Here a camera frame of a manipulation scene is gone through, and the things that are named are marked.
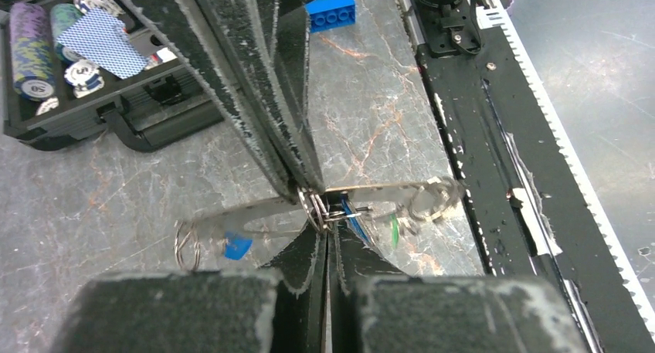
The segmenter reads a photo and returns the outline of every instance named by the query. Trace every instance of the marble surface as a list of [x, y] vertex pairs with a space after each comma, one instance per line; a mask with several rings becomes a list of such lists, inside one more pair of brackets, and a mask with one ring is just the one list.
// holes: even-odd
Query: marble surface
[[[356, 25], [311, 38], [309, 117], [327, 185], [448, 174], [394, 0], [357, 7]], [[0, 192], [6, 351], [44, 351], [70, 300], [102, 272], [176, 269], [176, 219], [274, 196], [227, 125], [154, 154], [130, 151], [112, 134], [53, 153], [3, 136]], [[461, 209], [388, 255], [411, 274], [481, 272]], [[205, 268], [231, 266], [203, 259]]]

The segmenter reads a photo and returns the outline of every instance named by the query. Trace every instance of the blue lego brick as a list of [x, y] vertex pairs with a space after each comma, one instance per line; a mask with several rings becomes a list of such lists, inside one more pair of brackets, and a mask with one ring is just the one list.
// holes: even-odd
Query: blue lego brick
[[355, 0], [314, 0], [305, 8], [311, 19], [311, 32], [355, 23]]

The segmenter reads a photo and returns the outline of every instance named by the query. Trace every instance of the poker chip case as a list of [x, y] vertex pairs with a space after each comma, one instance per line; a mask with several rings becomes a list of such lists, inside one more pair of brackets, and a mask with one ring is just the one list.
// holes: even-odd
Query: poker chip case
[[[12, 0], [43, 7], [72, 0]], [[37, 114], [41, 102], [14, 89], [9, 4], [0, 1], [0, 107], [4, 134], [41, 151], [55, 151], [109, 129], [135, 151], [149, 152], [222, 121], [215, 105], [177, 59], [121, 80], [100, 69], [101, 89], [77, 98], [64, 73], [61, 48], [50, 43], [55, 97], [59, 105]], [[127, 24], [139, 29], [139, 22]]]

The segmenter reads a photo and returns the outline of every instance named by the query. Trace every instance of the case handle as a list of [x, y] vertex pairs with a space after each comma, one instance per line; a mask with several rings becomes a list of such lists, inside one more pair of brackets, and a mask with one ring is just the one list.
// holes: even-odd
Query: case handle
[[134, 129], [116, 108], [102, 113], [101, 117], [123, 144], [138, 152], [156, 151], [224, 120], [211, 102], [181, 112], [142, 131]]

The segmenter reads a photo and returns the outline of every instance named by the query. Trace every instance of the key ring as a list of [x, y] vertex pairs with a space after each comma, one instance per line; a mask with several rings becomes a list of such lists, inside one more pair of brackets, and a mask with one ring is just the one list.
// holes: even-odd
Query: key ring
[[[179, 222], [178, 230], [175, 233], [175, 260], [178, 263], [178, 266], [189, 272], [194, 272], [200, 266], [200, 242], [198, 241], [198, 234], [195, 232], [195, 227], [191, 226], [186, 236], [182, 241], [180, 241], [180, 234], [182, 233], [182, 228], [185, 226], [186, 222]], [[193, 265], [188, 268], [185, 264], [184, 257], [182, 256], [182, 248], [186, 243], [193, 237], [193, 253], [194, 253], [194, 262]]]
[[[453, 179], [430, 179], [427, 182], [427, 185], [420, 186], [414, 195], [412, 195], [412, 198], [409, 200], [409, 205], [407, 206], [409, 217], [416, 220], [417, 222], [432, 222], [441, 218], [446, 210], [455, 206], [457, 200], [460, 199], [459, 188], [459, 183]], [[434, 205], [430, 209], [432, 213], [427, 215], [421, 215], [414, 209], [416, 199], [424, 191], [427, 191], [434, 198]]]
[[305, 196], [305, 191], [303, 191], [301, 188], [298, 189], [298, 198], [300, 200], [300, 205], [302, 205], [303, 210], [305, 211], [305, 215], [307, 216], [307, 221], [311, 224], [312, 227], [316, 230], [316, 232], [321, 232], [321, 227], [316, 223], [316, 220], [314, 219], [314, 215], [311, 212], [311, 209], [309, 208], [309, 204], [307, 203], [307, 197]]
[[319, 195], [312, 193], [309, 197], [312, 204], [314, 205], [314, 212], [316, 212], [316, 217], [318, 219], [318, 226], [321, 228], [319, 232], [322, 233], [327, 228], [323, 218], [328, 216], [329, 212], [325, 208], [325, 205], [323, 205], [323, 201], [321, 200], [321, 197]]

